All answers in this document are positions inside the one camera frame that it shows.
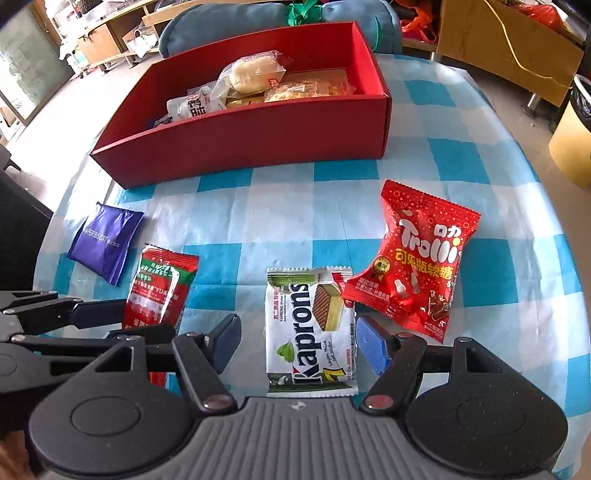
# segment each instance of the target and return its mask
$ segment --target tiled floor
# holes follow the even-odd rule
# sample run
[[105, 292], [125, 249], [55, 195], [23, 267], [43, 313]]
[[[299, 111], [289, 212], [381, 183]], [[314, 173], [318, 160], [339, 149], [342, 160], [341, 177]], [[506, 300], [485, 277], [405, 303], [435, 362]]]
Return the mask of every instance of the tiled floor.
[[[62, 88], [22, 135], [8, 145], [14, 161], [42, 181], [26, 179], [31, 191], [55, 210], [92, 139], [114, 113], [125, 95], [156, 57], [129, 69], [117, 67], [99, 72]], [[510, 82], [476, 68], [470, 74], [487, 95], [497, 114], [521, 144], [544, 183], [570, 242], [581, 283], [591, 311], [591, 193], [568, 182], [550, 158], [551, 134], [547, 121], [531, 120], [521, 111], [528, 93]], [[583, 455], [583, 469], [576, 480], [591, 478], [591, 440]]]

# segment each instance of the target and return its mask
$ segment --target red box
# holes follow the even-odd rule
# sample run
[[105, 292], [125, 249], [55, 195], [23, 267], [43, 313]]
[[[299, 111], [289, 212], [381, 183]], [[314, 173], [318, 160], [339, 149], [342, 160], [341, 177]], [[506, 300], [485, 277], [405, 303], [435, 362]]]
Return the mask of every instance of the red box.
[[[156, 129], [166, 102], [215, 80], [240, 57], [278, 50], [288, 72], [345, 69], [354, 95], [261, 103]], [[276, 28], [194, 48], [150, 66], [102, 132], [92, 157], [123, 188], [318, 160], [381, 158], [392, 99], [354, 22]]]

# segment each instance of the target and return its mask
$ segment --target blue and white tablecloth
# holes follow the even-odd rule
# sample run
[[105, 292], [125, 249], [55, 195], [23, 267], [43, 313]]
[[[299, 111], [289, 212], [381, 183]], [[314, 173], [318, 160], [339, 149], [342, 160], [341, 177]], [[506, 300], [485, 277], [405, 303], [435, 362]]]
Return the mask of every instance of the blue and white tablecloth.
[[[519, 145], [460, 73], [404, 56], [378, 61], [393, 98], [383, 159], [246, 168], [124, 191], [87, 157], [51, 220], [35, 288], [124, 298], [144, 243], [197, 254], [181, 331], [208, 331], [237, 312], [242, 343], [223, 380], [236, 395], [265, 394], [265, 269], [362, 271], [384, 233], [382, 184], [401, 181], [482, 214], [462, 258], [446, 344], [475, 338], [564, 409], [569, 437], [555, 472], [569, 478], [591, 426], [589, 330], [554, 209]], [[117, 288], [66, 257], [97, 201], [145, 212]], [[360, 390], [374, 379], [360, 358]]]

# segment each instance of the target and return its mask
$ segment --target black trash bag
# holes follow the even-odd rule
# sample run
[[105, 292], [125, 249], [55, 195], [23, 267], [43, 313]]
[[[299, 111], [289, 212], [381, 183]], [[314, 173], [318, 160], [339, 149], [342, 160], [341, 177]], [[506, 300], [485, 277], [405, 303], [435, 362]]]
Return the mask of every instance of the black trash bag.
[[[584, 81], [581, 81], [580, 84], [583, 88], [589, 86]], [[573, 82], [573, 91], [570, 94], [570, 104], [573, 107], [574, 112], [577, 114], [577, 117], [579, 117], [579, 120], [581, 120], [581, 123], [591, 132], [591, 102], [589, 102], [584, 93], [581, 92], [578, 82]]]

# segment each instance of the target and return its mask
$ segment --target white snack package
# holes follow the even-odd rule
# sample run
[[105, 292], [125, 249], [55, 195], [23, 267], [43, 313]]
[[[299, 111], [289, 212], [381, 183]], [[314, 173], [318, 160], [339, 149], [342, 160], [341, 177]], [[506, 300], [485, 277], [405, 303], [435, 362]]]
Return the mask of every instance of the white snack package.
[[217, 79], [212, 97], [226, 103], [228, 96], [241, 98], [279, 85], [285, 74], [285, 68], [277, 62], [280, 55], [277, 50], [265, 51], [226, 66]]
[[173, 98], [166, 102], [168, 115], [173, 122], [203, 115], [204, 113], [224, 110], [226, 106], [216, 98], [211, 97], [211, 89], [203, 86], [193, 95]]
[[269, 268], [265, 337], [269, 397], [344, 397], [355, 380], [355, 309], [347, 267]]

